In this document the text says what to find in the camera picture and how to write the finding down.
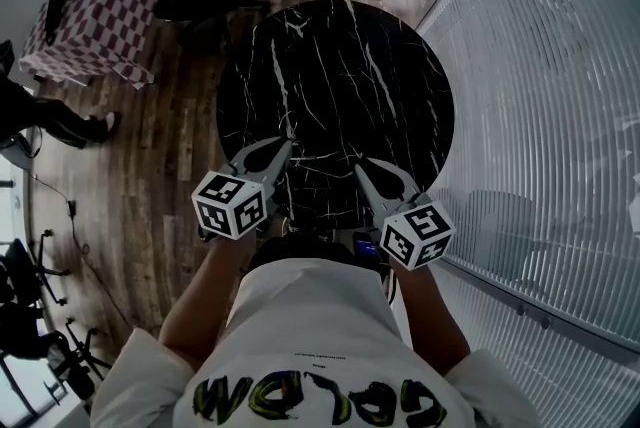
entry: black pants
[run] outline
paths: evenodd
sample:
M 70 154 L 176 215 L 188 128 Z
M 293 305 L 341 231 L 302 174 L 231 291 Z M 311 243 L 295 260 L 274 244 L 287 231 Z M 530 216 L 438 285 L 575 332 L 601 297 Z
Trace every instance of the black pants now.
M 296 257 L 327 259 L 328 261 L 366 268 L 379 273 L 382 280 L 389 272 L 389 265 L 374 257 L 354 256 L 342 243 L 322 241 L 313 234 L 304 231 L 289 233 L 281 238 L 271 238 L 253 256 L 248 272 L 263 264 Z
M 83 119 L 62 101 L 32 97 L 27 107 L 25 127 L 40 126 L 52 137 L 73 147 L 107 138 L 107 123 L 96 118 Z
M 103 142 L 108 133 L 104 120 L 85 120 L 62 101 L 33 97 L 21 85 L 0 78 L 0 140 L 32 126 L 79 148 L 87 142 Z

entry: wall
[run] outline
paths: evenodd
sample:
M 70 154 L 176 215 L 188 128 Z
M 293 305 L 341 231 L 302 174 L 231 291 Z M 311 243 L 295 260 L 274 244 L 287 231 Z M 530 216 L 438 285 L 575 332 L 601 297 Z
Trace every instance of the wall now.
M 36 87 L 33 79 L 20 72 L 18 57 L 22 46 L 29 35 L 36 14 L 45 0 L 0 0 L 0 41 L 11 39 L 13 42 L 16 63 L 9 77 L 18 83 Z
M 504 360 L 546 428 L 622 426 L 640 397 L 638 7 L 437 0 L 419 26 L 456 108 L 429 190 L 458 228 L 448 259 L 540 308 L 550 329 L 453 276 L 439 286 L 472 348 Z M 563 324 L 583 332 L 565 339 Z

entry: shoe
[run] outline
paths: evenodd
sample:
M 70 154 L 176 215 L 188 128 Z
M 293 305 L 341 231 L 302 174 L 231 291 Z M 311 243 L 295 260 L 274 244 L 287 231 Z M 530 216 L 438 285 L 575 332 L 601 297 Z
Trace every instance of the shoe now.
M 105 140 L 109 140 L 116 131 L 118 131 L 118 127 L 120 126 L 120 120 L 122 119 L 122 115 L 120 112 L 109 112 L 107 116 L 104 118 L 104 121 L 107 123 L 107 138 Z

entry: cable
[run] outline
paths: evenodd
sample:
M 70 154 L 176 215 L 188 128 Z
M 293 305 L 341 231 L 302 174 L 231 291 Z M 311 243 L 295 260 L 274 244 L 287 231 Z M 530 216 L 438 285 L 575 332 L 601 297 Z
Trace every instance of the cable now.
M 91 272 L 93 273 L 96 281 L 98 282 L 98 284 L 100 284 L 100 287 L 103 289 L 103 291 L 106 293 L 107 297 L 109 298 L 109 301 L 111 302 L 111 305 L 116 310 L 116 312 L 120 315 L 120 317 L 125 322 L 127 327 L 129 327 L 129 329 L 133 330 L 133 325 L 131 324 L 129 319 L 124 315 L 124 313 L 122 312 L 120 307 L 118 307 L 118 304 L 116 303 L 115 299 L 111 295 L 111 292 L 109 291 L 109 288 L 107 288 L 106 284 L 103 282 L 102 278 L 100 277 L 100 274 L 97 272 L 97 270 L 93 267 L 93 265 L 87 259 L 87 255 L 89 254 L 89 252 L 91 252 L 91 247 L 89 246 L 88 243 L 80 245 L 80 243 L 78 242 L 78 238 L 76 237 L 76 224 L 75 224 L 75 216 L 76 216 L 76 203 L 75 203 L 75 201 L 69 200 L 64 193 L 62 193 L 57 188 L 54 188 L 50 184 L 45 183 L 41 179 L 38 179 L 37 176 L 35 176 L 33 174 L 29 174 L 29 176 L 31 176 L 31 178 L 33 178 L 34 180 L 38 181 L 40 184 L 46 186 L 47 188 L 52 189 L 54 192 L 56 192 L 58 195 L 60 195 L 65 200 L 65 202 L 67 204 L 67 215 L 71 219 L 71 236 L 73 237 L 73 243 L 75 244 L 75 246 L 80 251 L 80 259 L 82 260 L 84 265 L 87 268 L 89 268 L 89 270 L 91 270 Z
M 118 307 L 118 304 L 116 303 L 115 299 L 113 298 L 113 296 L 111 295 L 111 292 L 109 291 L 109 288 L 107 288 L 106 284 L 102 281 L 102 278 L 100 277 L 100 275 L 98 274 L 98 272 L 96 271 L 96 269 L 93 267 L 93 265 L 89 262 L 89 260 L 87 259 L 86 254 L 80 252 L 80 259 L 82 259 L 82 262 L 86 265 L 87 268 L 89 268 L 89 270 L 91 270 L 91 272 L 93 273 L 93 275 L 95 276 L 96 280 L 98 281 L 98 284 L 100 284 L 100 287 L 104 290 L 104 292 L 107 294 L 107 297 L 109 297 L 109 301 L 111 302 L 111 305 L 113 306 L 113 308 L 117 311 L 117 313 L 120 315 L 120 317 L 122 318 L 122 321 L 125 322 L 125 324 L 127 325 L 127 327 L 129 327 L 129 329 L 133 330 L 133 325 L 131 325 L 131 322 L 127 319 L 127 317 L 124 315 L 124 313 L 122 312 L 122 310 L 120 309 L 120 307 Z

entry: round table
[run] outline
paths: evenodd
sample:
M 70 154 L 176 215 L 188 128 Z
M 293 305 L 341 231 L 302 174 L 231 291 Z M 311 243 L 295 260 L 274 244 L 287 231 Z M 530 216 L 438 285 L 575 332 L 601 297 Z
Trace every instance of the round table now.
M 453 137 L 454 109 L 440 62 L 422 38 L 375 7 L 321 0 L 254 28 L 222 75 L 218 133 L 228 158 L 272 136 L 293 140 L 274 200 L 295 225 L 369 225 L 353 167 L 378 158 L 426 190 Z

